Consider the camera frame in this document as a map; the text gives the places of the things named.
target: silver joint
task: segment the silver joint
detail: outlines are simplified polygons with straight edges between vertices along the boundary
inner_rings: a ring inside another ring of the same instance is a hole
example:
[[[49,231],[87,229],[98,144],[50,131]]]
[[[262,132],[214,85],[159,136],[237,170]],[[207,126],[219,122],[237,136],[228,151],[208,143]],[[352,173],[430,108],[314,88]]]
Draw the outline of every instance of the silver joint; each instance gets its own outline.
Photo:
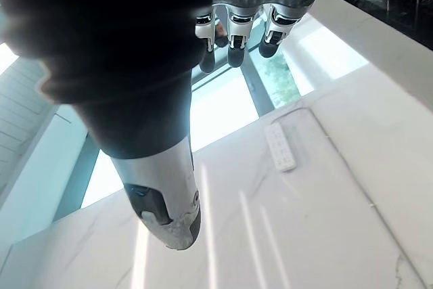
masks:
[[[229,12],[228,34],[231,48],[243,49],[250,38],[254,16],[239,16]]]
[[[271,5],[266,22],[265,42],[279,45],[289,35],[297,21],[278,13]]]

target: white wall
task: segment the white wall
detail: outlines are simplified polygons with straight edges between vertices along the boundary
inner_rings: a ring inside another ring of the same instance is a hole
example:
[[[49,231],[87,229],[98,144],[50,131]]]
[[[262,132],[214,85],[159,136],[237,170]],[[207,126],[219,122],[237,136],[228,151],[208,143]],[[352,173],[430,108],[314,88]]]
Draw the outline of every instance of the white wall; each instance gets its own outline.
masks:
[[[21,169],[0,209],[0,268],[11,244],[51,225],[83,146],[87,130],[69,106],[61,106]]]
[[[8,53],[3,51],[3,54],[9,64]],[[44,71],[36,61],[18,58],[3,73],[1,68],[0,207],[13,186],[11,174],[22,162],[42,124],[52,117],[56,109],[37,92],[37,84]]]

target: white marble countertop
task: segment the white marble countertop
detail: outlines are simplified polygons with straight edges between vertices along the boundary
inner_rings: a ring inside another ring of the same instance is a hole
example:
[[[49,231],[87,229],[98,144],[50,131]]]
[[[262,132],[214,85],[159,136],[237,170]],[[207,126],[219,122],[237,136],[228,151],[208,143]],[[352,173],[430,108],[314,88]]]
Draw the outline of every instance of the white marble countertop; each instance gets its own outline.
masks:
[[[279,119],[298,167],[274,168],[263,127],[293,108],[196,153],[189,250],[149,235],[117,192],[16,244],[0,287],[422,288],[308,110]]]

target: robotic finger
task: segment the robotic finger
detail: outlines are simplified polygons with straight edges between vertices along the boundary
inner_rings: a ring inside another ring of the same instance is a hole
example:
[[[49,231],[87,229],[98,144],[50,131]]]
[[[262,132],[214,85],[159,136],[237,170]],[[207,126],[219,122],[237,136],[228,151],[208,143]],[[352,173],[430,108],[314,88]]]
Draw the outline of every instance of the robotic finger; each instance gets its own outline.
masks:
[[[208,13],[196,18],[196,36],[204,41],[206,48],[202,61],[199,63],[200,69],[202,72],[210,74],[215,67],[215,12],[213,8]]]

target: glass panel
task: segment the glass panel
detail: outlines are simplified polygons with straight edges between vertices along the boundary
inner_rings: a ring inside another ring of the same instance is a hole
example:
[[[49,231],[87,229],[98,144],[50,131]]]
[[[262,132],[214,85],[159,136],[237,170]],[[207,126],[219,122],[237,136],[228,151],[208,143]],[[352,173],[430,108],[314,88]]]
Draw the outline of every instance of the glass panel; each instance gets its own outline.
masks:
[[[192,93],[193,152],[258,119],[244,76],[229,69]]]
[[[81,208],[90,206],[121,188],[123,188],[123,183],[111,158],[100,150]]]
[[[258,48],[251,51],[250,56],[276,108],[295,102],[300,98],[298,87],[284,58],[281,47],[269,59],[262,57],[258,52]]]

